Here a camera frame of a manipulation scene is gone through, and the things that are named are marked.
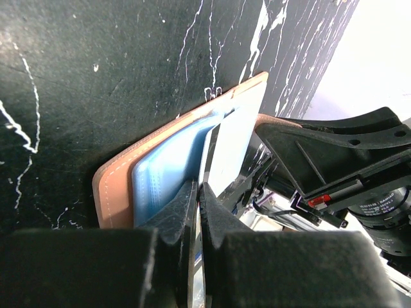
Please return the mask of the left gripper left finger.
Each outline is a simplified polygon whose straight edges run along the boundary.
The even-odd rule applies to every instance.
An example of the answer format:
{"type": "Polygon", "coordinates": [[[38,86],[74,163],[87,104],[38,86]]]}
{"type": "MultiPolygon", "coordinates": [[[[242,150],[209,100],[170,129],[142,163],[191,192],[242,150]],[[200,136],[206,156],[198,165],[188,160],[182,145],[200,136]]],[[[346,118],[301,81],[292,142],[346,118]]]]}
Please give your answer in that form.
{"type": "Polygon", "coordinates": [[[134,229],[28,229],[1,238],[2,307],[191,307],[197,189],[134,229]]]}

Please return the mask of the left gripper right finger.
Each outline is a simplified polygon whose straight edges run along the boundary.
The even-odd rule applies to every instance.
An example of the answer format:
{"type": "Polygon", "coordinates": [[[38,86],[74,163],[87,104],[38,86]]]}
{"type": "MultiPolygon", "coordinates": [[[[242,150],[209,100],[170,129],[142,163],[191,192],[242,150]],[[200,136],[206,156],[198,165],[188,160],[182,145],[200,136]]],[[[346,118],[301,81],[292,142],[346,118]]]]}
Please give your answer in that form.
{"type": "Polygon", "coordinates": [[[207,307],[400,307],[359,232],[257,232],[199,191],[207,307]]]}

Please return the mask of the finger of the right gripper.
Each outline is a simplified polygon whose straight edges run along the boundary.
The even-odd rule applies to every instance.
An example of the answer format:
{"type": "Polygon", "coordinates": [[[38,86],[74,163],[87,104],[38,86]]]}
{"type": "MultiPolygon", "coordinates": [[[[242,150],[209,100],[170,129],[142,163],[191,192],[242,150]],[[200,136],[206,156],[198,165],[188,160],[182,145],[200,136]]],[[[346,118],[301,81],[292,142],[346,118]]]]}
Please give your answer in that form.
{"type": "Polygon", "coordinates": [[[299,135],[298,130],[266,123],[256,133],[303,197],[332,193],[365,167],[365,157],[357,150],[299,135]]]}
{"type": "Polygon", "coordinates": [[[298,140],[354,150],[409,150],[410,128],[388,107],[332,121],[294,120],[300,127],[279,129],[279,144],[289,146],[298,140]]]}

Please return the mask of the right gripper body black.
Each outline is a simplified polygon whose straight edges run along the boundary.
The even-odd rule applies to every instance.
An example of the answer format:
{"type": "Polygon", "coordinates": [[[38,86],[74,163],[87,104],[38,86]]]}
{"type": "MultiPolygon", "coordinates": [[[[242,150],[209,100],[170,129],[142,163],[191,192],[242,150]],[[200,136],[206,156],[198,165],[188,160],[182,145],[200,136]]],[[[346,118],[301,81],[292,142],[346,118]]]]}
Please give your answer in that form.
{"type": "Polygon", "coordinates": [[[273,157],[235,180],[221,195],[223,205],[237,212],[259,201],[266,192],[291,202],[302,218],[318,226],[325,221],[346,228],[354,216],[368,233],[388,266],[410,275],[410,157],[405,157],[369,177],[357,178],[353,187],[305,200],[273,157]]]}

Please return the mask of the white card black stripe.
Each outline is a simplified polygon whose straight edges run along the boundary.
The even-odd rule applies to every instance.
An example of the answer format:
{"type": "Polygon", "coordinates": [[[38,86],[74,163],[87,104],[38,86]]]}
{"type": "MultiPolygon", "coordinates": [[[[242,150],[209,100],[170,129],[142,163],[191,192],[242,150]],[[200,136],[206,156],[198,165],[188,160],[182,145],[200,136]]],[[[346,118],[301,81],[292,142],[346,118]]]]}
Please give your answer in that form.
{"type": "Polygon", "coordinates": [[[208,184],[216,197],[237,179],[255,122],[256,114],[233,110],[207,132],[198,179],[200,186],[208,184]]]}

